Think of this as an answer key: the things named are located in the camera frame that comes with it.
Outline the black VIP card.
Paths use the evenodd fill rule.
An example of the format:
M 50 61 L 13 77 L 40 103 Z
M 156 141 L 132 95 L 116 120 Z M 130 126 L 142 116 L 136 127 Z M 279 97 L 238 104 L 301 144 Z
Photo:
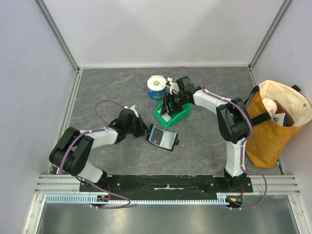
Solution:
M 163 136 L 163 130 L 156 126 L 153 126 L 150 136 L 148 137 L 148 141 L 152 143 L 153 145 L 160 146 L 162 136 Z

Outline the green plastic bin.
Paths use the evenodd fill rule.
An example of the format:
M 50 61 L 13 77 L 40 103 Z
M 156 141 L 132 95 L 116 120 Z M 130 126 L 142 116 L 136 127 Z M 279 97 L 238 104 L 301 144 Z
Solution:
M 157 112 L 159 109 L 161 109 L 162 104 L 159 104 L 155 110 L 153 111 L 153 115 L 156 117 L 156 119 L 160 122 L 160 124 L 163 126 L 164 129 L 168 129 L 171 126 L 174 126 L 175 124 L 177 124 L 178 121 L 182 120 L 183 118 L 187 117 L 189 115 L 189 112 L 192 108 L 191 104 L 184 104 L 183 107 L 183 111 L 178 112 L 178 113 L 174 113 L 174 114 L 168 114 L 171 117 L 171 120 L 166 123 L 162 117 L 159 115 L 159 113 Z

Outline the black leather card holder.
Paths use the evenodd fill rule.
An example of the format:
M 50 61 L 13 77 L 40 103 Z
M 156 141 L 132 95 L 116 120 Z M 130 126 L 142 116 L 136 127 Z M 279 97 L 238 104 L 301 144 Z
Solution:
M 150 125 L 150 128 L 151 132 L 146 137 L 150 144 L 170 152 L 179 144 L 177 133 L 161 129 L 153 124 Z

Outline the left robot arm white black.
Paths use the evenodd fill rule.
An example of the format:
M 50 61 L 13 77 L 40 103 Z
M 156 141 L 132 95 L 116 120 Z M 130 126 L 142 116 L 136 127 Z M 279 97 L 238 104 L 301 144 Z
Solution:
M 118 118 L 102 129 L 80 131 L 68 128 L 51 151 L 49 161 L 59 167 L 61 173 L 89 180 L 91 187 L 100 192 L 107 187 L 107 173 L 88 161 L 91 150 L 118 144 L 127 135 L 138 138 L 150 132 L 134 107 L 124 108 Z

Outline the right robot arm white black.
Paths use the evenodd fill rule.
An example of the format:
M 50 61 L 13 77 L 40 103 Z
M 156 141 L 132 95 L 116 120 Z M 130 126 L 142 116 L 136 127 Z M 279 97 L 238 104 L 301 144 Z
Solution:
M 163 95 L 161 115 L 180 112 L 184 104 L 197 105 L 216 114 L 219 132 L 227 146 L 223 186 L 229 192 L 236 191 L 247 177 L 245 147 L 250 133 L 253 133 L 244 101 L 221 97 L 206 88 L 196 87 L 188 76 L 176 82 L 168 78 L 166 87 L 169 91 Z

